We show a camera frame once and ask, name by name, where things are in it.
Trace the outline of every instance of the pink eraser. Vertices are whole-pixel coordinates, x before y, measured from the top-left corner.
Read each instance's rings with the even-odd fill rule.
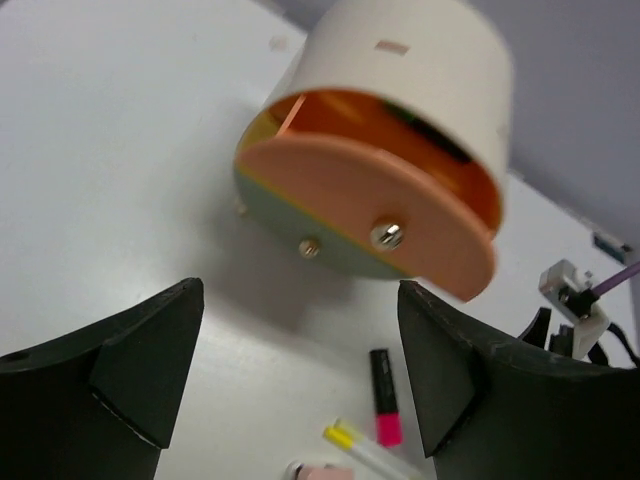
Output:
[[[296,480],[353,480],[353,471],[348,468],[302,467]]]
[[[399,413],[383,413],[376,417],[378,443],[383,447],[395,447],[402,443],[402,423]]]

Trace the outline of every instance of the brass screw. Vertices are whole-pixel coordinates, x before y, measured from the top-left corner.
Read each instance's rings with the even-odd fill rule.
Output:
[[[240,217],[246,217],[247,214],[249,213],[249,209],[244,204],[244,202],[242,200],[240,200],[239,198],[236,199],[236,213]]]
[[[300,245],[298,245],[298,252],[300,252],[302,258],[311,260],[320,253],[320,242],[315,238],[305,238],[300,242]]]

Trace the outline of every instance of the yellow cap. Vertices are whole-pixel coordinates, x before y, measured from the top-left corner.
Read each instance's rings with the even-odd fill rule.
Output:
[[[364,438],[364,435],[356,430],[355,427],[352,427],[340,418],[336,420],[336,423],[333,424],[333,427],[351,437],[354,443],[358,443]]]
[[[351,450],[354,441],[348,433],[335,427],[327,427],[324,430],[324,438],[333,443],[336,447],[342,450]]]

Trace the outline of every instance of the screw head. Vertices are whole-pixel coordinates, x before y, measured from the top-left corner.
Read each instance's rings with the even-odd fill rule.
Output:
[[[298,245],[298,252],[300,252],[302,258],[311,260],[320,253],[320,242],[315,238],[305,238],[300,242],[300,245]]]
[[[381,223],[371,230],[371,245],[381,252],[389,252],[400,246],[404,239],[404,231],[396,223]]]
[[[244,204],[244,202],[239,198],[236,199],[236,213],[240,217],[246,217],[247,214],[249,213],[249,209]]]

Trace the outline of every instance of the yellow highlighter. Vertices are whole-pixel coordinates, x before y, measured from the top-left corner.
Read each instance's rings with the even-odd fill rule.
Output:
[[[387,480],[424,480],[417,468],[391,454],[342,420],[327,427],[324,438]]]

